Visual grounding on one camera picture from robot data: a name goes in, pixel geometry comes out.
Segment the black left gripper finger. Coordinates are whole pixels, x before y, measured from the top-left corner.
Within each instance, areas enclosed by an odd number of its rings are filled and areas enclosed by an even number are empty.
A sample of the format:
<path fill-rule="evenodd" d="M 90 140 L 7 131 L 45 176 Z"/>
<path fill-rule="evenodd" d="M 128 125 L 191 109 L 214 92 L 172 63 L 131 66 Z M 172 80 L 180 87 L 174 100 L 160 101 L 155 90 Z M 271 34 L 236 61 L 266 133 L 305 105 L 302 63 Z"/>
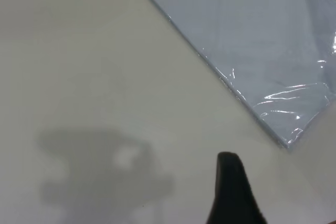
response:
<path fill-rule="evenodd" d="M 207 223 L 266 223 L 236 153 L 217 155 L 215 197 Z"/>

